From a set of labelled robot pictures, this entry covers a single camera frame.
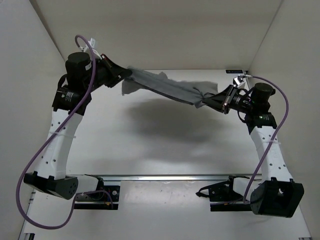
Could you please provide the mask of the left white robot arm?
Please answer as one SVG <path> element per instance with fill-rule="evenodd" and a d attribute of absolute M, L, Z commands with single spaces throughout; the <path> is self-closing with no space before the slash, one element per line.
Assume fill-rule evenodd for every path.
<path fill-rule="evenodd" d="M 94 175 L 68 175 L 67 160 L 76 130 L 91 93 L 101 86 L 114 87 L 132 75 L 105 55 L 91 61 L 88 53 L 75 52 L 65 62 L 66 74 L 57 84 L 52 103 L 52 119 L 48 145 L 41 151 L 33 172 L 26 173 L 23 182 L 40 192 L 70 200 L 78 193 L 88 193 L 93 199 L 104 195 L 100 177 Z"/>

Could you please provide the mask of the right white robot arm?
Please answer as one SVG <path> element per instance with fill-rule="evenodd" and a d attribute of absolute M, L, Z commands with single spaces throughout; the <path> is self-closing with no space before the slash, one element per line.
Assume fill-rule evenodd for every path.
<path fill-rule="evenodd" d="M 304 187 L 294 181 L 286 167 L 277 133 L 282 126 L 277 124 L 269 111 L 270 96 L 276 90 L 269 84 L 259 82 L 250 90 L 241 94 L 241 89 L 230 85 L 223 92 L 203 100 L 210 108 L 227 114 L 230 110 L 244 113 L 242 122 L 255 145 L 261 171 L 261 180 L 255 177 L 231 175 L 227 181 L 206 187 L 204 194 L 197 192 L 198 197 L 210 199 L 211 209 L 218 204 L 230 205 L 240 202 L 241 209 L 251 210 L 256 215 L 291 218 L 303 195 Z"/>

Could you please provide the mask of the grey pleated skirt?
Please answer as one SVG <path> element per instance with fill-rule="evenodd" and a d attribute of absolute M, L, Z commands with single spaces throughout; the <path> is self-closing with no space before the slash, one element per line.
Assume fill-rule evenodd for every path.
<path fill-rule="evenodd" d="M 128 95 L 138 90 L 148 90 L 173 101 L 193 105 L 197 109 L 204 106 L 204 99 L 218 94 L 218 84 L 210 81 L 176 81 L 164 72 L 129 67 L 132 75 L 122 81 L 121 93 Z"/>

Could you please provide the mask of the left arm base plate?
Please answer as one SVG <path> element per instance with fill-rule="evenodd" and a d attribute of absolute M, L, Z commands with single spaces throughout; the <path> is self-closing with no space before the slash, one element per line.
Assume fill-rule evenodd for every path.
<path fill-rule="evenodd" d="M 75 197 L 75 210 L 118 210 L 121 183 L 119 181 L 106 181 L 101 177 L 98 179 L 97 190 L 100 192 L 78 194 Z"/>

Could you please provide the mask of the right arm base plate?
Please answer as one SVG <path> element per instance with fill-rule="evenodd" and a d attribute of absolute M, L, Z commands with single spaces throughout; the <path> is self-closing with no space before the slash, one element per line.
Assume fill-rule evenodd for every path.
<path fill-rule="evenodd" d="M 247 176 L 229 175 L 226 181 L 207 185 L 195 194 L 199 198 L 207 198 L 211 212 L 251 212 L 251 206 L 243 203 L 243 195 L 235 192 L 235 180 L 249 180 Z"/>

